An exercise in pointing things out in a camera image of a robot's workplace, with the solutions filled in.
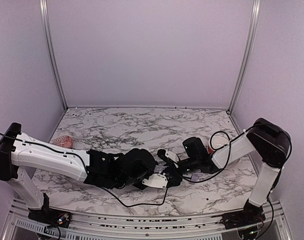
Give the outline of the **lilac folding umbrella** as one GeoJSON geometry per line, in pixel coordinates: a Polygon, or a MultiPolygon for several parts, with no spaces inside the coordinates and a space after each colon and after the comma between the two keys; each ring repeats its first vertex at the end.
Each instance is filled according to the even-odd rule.
{"type": "Polygon", "coordinates": [[[182,173],[177,173],[173,168],[166,165],[156,165],[154,168],[154,173],[162,174],[166,176],[169,180],[187,179],[197,182],[200,177],[197,173],[192,173],[190,175],[183,175],[182,173]]]}

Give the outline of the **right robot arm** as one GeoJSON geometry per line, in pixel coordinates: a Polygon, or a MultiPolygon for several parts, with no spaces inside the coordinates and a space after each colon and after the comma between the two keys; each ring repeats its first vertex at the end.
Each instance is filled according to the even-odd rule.
{"type": "Polygon", "coordinates": [[[208,174],[207,179],[211,180],[243,157],[259,157],[262,163],[249,198],[241,210],[223,214],[221,223],[225,229],[234,229],[265,221],[263,205],[269,201],[292,153],[292,140],[285,130],[259,118],[234,139],[228,139],[220,147],[212,147],[212,153],[206,150],[198,137],[186,139],[183,147],[186,159],[180,159],[169,150],[160,149],[157,152],[158,158],[166,165],[164,173],[169,179],[170,187],[178,186],[182,180],[193,183],[186,174],[199,171],[208,174]]]}

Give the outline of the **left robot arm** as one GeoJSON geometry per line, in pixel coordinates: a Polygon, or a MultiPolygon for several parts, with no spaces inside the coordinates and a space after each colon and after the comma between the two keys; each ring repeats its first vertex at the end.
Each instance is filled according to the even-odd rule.
{"type": "Polygon", "coordinates": [[[155,172],[157,162],[145,149],[132,149],[126,154],[97,150],[66,149],[38,141],[21,132],[13,122],[0,135],[0,180],[8,182],[25,201],[31,220],[67,228],[71,213],[49,206],[49,197],[41,193],[25,167],[58,173],[105,191],[133,185],[164,189],[167,179],[155,172]]]}

